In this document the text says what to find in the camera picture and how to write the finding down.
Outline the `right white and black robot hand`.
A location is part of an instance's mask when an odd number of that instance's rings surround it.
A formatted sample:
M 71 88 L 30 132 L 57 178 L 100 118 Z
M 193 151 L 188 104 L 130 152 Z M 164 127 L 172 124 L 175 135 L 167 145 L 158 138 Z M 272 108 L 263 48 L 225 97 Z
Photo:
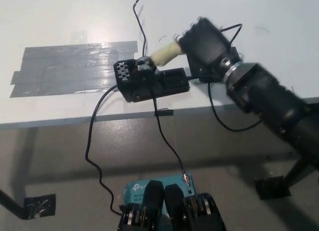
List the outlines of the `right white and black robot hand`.
M 230 41 L 205 17 L 199 17 L 175 40 L 183 53 L 207 68 L 226 67 L 240 61 Z

